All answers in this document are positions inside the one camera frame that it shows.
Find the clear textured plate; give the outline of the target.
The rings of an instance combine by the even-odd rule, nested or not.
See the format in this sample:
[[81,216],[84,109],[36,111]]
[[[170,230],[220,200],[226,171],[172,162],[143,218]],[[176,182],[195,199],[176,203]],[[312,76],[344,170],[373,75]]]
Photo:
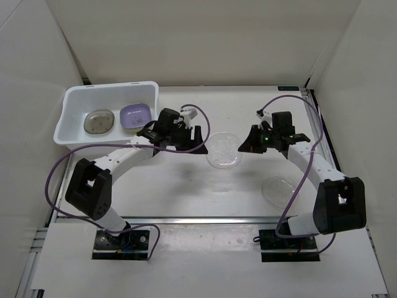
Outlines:
[[270,177],[264,180],[261,186],[263,198],[270,204],[285,208],[295,193],[295,185],[280,176]]
[[219,132],[212,134],[206,142],[208,163],[216,169],[237,167],[243,159],[238,151],[240,139],[233,133]]

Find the green panda plate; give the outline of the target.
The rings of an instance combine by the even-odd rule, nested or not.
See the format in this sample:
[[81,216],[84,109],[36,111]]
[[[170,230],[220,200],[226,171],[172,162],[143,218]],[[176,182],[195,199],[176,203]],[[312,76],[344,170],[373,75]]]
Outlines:
[[137,128],[132,128],[132,129],[124,129],[125,133],[129,135],[137,134],[139,131],[143,130],[144,127],[137,127]]

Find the purple panda plate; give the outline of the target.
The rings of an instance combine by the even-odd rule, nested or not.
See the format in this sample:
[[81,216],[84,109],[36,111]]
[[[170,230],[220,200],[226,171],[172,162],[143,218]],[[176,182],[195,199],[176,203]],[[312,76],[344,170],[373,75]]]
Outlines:
[[120,124],[124,129],[137,129],[150,121],[151,109],[147,104],[130,104],[120,110]]

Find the smoky clear plate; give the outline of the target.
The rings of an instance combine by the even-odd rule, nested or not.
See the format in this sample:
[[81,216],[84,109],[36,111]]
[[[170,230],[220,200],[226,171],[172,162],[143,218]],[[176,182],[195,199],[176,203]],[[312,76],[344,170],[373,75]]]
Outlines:
[[114,126],[115,116],[110,110],[101,109],[90,112],[84,119],[84,131],[98,135],[109,132]]

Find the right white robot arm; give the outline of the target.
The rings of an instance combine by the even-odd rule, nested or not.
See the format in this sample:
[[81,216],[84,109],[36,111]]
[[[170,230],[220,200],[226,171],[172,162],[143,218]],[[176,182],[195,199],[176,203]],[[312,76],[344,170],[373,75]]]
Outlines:
[[348,177],[315,152],[315,145],[303,133],[296,133],[290,112],[275,112],[272,121],[252,125],[238,148],[242,153],[280,152],[303,172],[317,190],[313,211],[286,218],[275,228],[279,242],[293,248],[301,238],[329,235],[364,228],[367,224],[364,182]]

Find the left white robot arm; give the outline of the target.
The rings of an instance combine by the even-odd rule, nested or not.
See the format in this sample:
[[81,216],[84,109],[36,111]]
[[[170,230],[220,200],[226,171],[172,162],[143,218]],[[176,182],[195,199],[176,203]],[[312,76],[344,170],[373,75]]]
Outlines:
[[159,152],[206,155],[208,137],[191,121],[203,110],[194,104],[180,111],[164,108],[156,120],[148,122],[126,144],[114,144],[114,151],[89,161],[79,160],[74,167],[65,195],[66,201],[88,216],[96,227],[109,234],[117,248],[130,242],[129,226],[112,208],[112,186],[134,166]]

